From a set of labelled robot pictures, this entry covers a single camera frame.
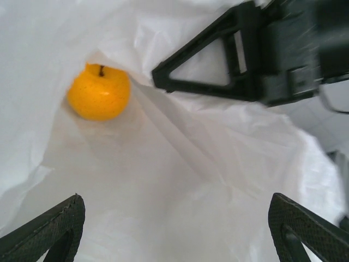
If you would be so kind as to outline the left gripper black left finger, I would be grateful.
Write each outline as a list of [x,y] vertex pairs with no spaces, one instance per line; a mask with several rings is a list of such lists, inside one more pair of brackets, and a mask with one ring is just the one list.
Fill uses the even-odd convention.
[[72,195],[1,237],[1,261],[73,261],[85,222],[83,198]]

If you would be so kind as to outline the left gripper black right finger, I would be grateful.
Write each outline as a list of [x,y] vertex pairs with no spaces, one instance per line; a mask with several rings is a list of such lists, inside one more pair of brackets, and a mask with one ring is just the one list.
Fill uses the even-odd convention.
[[273,194],[268,225],[280,261],[310,261],[304,247],[321,261],[348,261],[348,217],[339,226],[281,193]]

